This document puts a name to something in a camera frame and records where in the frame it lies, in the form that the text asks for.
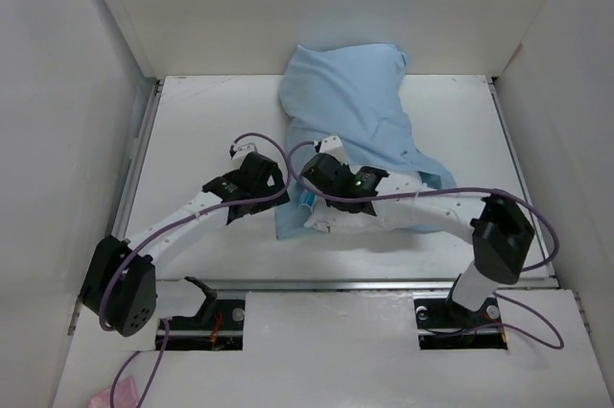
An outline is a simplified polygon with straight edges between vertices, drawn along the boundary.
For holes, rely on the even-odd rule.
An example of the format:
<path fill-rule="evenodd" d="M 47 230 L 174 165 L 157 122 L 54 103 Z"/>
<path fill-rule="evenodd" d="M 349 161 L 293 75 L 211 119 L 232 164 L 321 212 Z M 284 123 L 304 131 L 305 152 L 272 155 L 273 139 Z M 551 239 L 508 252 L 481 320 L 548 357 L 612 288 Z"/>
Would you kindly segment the light blue pillowcase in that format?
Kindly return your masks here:
<path fill-rule="evenodd" d="M 416 146 L 399 88 L 409 62 L 395 45 L 316 51 L 299 46 L 278 95 L 290 123 L 285 150 L 296 171 L 314 155 L 307 141 L 338 136 L 350 164 L 407 174 L 433 189 L 456 187 L 452 173 Z"/>

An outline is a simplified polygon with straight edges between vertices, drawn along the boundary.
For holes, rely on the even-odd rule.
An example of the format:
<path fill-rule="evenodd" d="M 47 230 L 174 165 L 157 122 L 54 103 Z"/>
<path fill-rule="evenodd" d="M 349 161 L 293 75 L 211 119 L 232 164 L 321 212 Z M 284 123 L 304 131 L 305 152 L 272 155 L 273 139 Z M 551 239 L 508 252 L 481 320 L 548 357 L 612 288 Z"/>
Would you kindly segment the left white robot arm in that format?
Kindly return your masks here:
<path fill-rule="evenodd" d="M 216 292 L 193 276 L 161 286 L 159 274 L 206 234 L 288 200 L 279 165 L 248 152 L 235 169 L 204 184 L 190 202 L 159 223 L 125 240 L 103 238 L 79 299 L 98 316 L 102 329 L 123 337 L 159 319 L 183 318 L 191 326 L 205 327 L 214 319 Z"/>

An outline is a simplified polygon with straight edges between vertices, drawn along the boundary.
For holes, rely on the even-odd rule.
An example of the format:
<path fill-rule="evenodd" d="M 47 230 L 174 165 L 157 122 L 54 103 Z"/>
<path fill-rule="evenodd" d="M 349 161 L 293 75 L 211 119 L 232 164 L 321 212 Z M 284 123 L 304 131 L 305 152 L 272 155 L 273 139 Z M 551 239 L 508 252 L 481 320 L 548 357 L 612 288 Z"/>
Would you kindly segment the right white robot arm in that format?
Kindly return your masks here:
<path fill-rule="evenodd" d="M 512 198 L 437 195 L 415 173 L 353 168 L 329 154 L 315 155 L 300 175 L 320 193 L 307 228 L 346 234 L 424 229 L 469 244 L 473 259 L 444 303 L 453 324 L 470 323 L 499 286 L 519 279 L 534 229 Z"/>

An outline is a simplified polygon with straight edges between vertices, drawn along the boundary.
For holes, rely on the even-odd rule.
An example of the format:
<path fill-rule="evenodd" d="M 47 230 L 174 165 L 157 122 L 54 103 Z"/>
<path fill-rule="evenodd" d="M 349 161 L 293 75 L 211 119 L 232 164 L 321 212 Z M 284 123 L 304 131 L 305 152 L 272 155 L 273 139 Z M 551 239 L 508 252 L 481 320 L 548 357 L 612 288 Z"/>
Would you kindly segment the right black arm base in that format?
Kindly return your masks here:
<path fill-rule="evenodd" d="M 494 297 L 487 298 L 477 312 L 435 297 L 416 297 L 413 306 L 421 350 L 508 349 Z"/>

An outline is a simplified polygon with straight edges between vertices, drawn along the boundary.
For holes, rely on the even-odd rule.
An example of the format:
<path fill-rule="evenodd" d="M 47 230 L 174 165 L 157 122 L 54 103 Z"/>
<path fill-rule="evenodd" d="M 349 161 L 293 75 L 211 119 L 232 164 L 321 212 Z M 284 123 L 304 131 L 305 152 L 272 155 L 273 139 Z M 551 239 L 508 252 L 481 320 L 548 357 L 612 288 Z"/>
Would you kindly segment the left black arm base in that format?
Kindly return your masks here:
<path fill-rule="evenodd" d="M 166 349 L 240 351 L 244 346 L 246 297 L 222 294 L 204 318 L 175 316 L 169 321 Z"/>

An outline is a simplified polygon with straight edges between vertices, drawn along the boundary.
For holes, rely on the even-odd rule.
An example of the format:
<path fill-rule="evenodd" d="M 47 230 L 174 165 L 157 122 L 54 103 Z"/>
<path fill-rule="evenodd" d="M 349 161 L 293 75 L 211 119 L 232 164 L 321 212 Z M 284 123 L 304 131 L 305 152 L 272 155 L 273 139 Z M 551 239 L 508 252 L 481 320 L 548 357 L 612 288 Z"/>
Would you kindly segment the white pillow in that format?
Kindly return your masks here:
<path fill-rule="evenodd" d="M 413 192 L 417 195 L 373 202 L 369 205 L 373 214 L 349 213 L 317 198 L 304 226 L 320 232 L 343 234 L 394 229 L 419 233 L 443 231 L 467 240 L 470 227 L 468 220 L 459 214 L 460 198 L 455 194 L 431 198 L 422 196 L 423 192 L 431 189 L 416 172 L 392 173 L 378 184 L 378 195 Z"/>

